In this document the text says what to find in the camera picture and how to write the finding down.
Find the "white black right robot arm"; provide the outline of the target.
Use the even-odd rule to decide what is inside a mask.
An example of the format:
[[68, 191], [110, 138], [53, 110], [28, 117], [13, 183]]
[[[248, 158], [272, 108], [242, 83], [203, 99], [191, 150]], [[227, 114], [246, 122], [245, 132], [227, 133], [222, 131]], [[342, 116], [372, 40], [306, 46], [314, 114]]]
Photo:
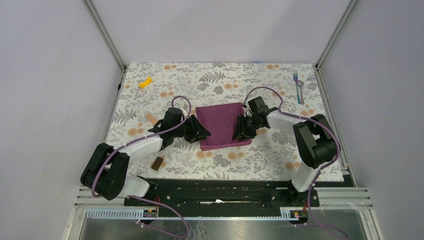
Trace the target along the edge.
[[301, 205], [319, 173], [340, 156], [341, 147], [329, 122], [322, 114], [304, 117], [282, 112], [278, 107], [270, 108], [262, 97], [250, 100], [248, 105], [248, 114], [237, 116], [233, 140], [254, 139], [261, 128], [292, 134], [302, 162], [290, 181], [286, 198], [293, 206]]

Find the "purple cloth napkin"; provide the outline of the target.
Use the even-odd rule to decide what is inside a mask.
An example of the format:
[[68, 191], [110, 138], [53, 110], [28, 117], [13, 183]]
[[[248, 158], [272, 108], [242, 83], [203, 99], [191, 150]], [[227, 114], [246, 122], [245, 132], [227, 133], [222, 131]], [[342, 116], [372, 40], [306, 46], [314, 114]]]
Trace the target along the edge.
[[195, 111], [197, 120], [211, 133], [211, 136], [200, 141], [200, 149], [203, 152], [247, 146], [252, 143], [251, 139], [244, 141], [233, 140], [237, 116], [244, 114], [240, 102], [200, 106], [196, 107]]

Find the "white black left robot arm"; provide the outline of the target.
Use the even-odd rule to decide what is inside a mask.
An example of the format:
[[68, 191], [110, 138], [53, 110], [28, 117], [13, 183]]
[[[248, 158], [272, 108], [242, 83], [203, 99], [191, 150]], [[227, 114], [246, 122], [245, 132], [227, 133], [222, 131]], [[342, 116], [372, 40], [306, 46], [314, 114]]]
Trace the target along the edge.
[[142, 177], [127, 175], [130, 163], [164, 150], [174, 139], [195, 143], [212, 135], [195, 115], [186, 115], [175, 107], [170, 107], [149, 132], [119, 147], [100, 143], [82, 172], [80, 183], [91, 189], [94, 197], [111, 201], [118, 196], [135, 196], [148, 206], [154, 202], [155, 192]]

